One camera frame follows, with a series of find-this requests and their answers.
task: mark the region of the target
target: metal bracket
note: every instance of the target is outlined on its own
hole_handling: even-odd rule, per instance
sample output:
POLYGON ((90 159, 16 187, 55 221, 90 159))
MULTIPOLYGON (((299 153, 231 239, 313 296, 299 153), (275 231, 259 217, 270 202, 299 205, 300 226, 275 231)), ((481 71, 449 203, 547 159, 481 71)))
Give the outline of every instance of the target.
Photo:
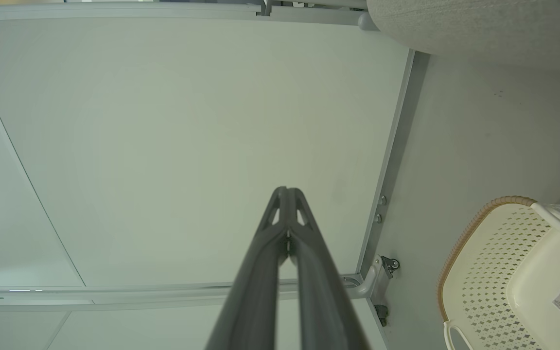
POLYGON ((371 268, 368 269, 367 276, 365 276, 364 281, 356 287, 349 288, 347 290, 349 297, 351 299, 370 297, 371 293, 373 293, 373 288, 375 288, 375 281, 377 281, 381 268, 382 260, 376 257, 371 265, 371 268))
POLYGON ((271 15, 271 0, 261 0, 261 11, 258 16, 270 16, 271 15))
POLYGON ((386 270, 386 275, 389 279, 393 277, 393 272, 401 267, 397 259, 389 259, 382 255, 382 262, 384 264, 384 269, 386 270))

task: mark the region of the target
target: perforated basket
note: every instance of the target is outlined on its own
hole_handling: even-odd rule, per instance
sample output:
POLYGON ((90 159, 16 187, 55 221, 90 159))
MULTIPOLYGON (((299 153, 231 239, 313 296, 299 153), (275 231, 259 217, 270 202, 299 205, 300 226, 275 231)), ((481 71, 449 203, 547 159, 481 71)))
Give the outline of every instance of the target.
POLYGON ((484 206, 442 270, 438 304, 449 350, 451 328, 474 350, 560 350, 560 206, 484 206))

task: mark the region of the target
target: metal frame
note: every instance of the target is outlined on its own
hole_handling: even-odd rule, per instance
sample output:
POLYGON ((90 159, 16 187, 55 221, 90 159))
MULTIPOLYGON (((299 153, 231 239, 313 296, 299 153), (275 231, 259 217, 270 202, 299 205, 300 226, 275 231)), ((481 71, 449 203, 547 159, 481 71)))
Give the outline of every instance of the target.
POLYGON ((0 6, 0 20, 43 18, 215 18, 270 20, 358 26, 361 11, 276 6, 273 14, 260 5, 197 2, 67 2, 0 6))
MULTIPOLYGON (((271 20, 280 22, 306 22, 320 24, 342 24, 357 26, 360 11, 338 11, 320 8, 293 8, 276 6, 271 16, 261 16, 261 7, 239 4, 199 4, 183 2, 102 2, 36 4, 21 6, 0 6, 0 20, 34 18, 110 18, 110 17, 153 17, 153 18, 219 18, 238 20, 271 20)), ((365 232, 362 250, 358 259, 356 273, 343 275, 349 298, 366 298, 375 321, 378 317, 369 296, 378 279, 382 262, 375 255, 378 240, 385 218, 386 203, 383 196, 391 198, 400 157, 403 154, 411 118, 400 118, 404 104, 410 72, 414 63, 414 51, 409 51, 404 71, 400 95, 395 110, 388 145, 382 163, 382 170, 376 186, 369 224, 365 232)), ((279 299, 297 298, 296 280, 279 281, 279 299)), ((27 287, 0 286, 0 311, 98 311, 98 310, 135 310, 193 306, 203 304, 222 304, 229 294, 231 284, 176 284, 162 286, 123 286, 123 287, 27 287)), ((386 343, 383 329, 382 338, 386 343)))
POLYGON ((395 108, 393 125, 390 129, 386 153, 384 154, 382 162, 382 170, 380 171, 380 177, 375 189, 375 197, 373 198, 373 205, 371 206, 367 232, 365 233, 362 250, 360 251, 360 257, 358 258, 356 273, 362 277, 367 275, 371 266, 370 262, 373 260, 373 257, 376 256, 375 251, 377 249, 380 235, 382 235, 383 219, 386 215, 387 204, 389 202, 389 198, 392 197, 396 173, 399 170, 401 156, 403 155, 403 150, 405 149, 405 144, 407 142, 407 135, 405 134, 400 138, 396 137, 397 130, 400 128, 409 130, 412 122, 411 118, 402 119, 401 112, 405 101, 407 85, 409 84, 410 73, 414 64, 415 54, 416 51, 414 50, 410 50, 409 54, 407 54, 407 62, 405 65, 405 71, 403 72, 402 86, 395 108))
MULTIPOLYGON (((0 6, 0 20, 38 19, 38 18, 110 18, 110 17, 152 17, 152 18, 217 18, 239 20, 271 20, 279 22, 308 22, 320 24, 343 24, 358 26, 360 11, 338 11, 319 8, 296 8, 286 6, 274 7, 272 16, 261 16, 259 5, 246 4, 206 4, 192 2, 70 2, 62 4, 33 4, 0 6)), ((367 229, 358 258, 356 275, 360 276, 360 283, 366 279, 375 257, 378 240, 382 231, 382 220, 385 217, 386 206, 380 204, 384 196, 391 197, 394 178, 398 171, 398 164, 390 166, 391 159, 400 162, 392 156, 404 148, 404 140, 395 141, 395 135, 400 128, 400 113, 405 99, 407 82, 414 60, 414 50, 407 56, 402 86, 400 89, 392 128, 386 147, 382 170, 376 186, 373 204, 367 229)))
POLYGON ((304 194, 282 187, 269 200, 207 350, 275 348, 278 267, 287 257, 298 269, 302 348, 368 348, 304 194))

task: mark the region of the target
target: caster wheel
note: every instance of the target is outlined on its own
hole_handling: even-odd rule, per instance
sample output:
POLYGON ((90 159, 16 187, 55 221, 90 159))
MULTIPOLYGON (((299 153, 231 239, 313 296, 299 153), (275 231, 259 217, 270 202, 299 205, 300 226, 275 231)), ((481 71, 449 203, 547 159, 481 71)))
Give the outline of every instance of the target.
POLYGON ((386 321, 386 317, 388 316, 388 307, 386 305, 375 305, 375 312, 377 313, 377 317, 380 319, 380 323, 382 323, 382 327, 385 327, 388 324, 386 321))

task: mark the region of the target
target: gray cushion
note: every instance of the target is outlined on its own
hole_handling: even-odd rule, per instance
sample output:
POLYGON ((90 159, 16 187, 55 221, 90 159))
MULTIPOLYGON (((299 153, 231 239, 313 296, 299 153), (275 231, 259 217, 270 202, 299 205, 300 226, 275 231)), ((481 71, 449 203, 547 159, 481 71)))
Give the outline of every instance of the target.
POLYGON ((560 0, 367 0, 378 28, 438 55, 560 70, 560 0))

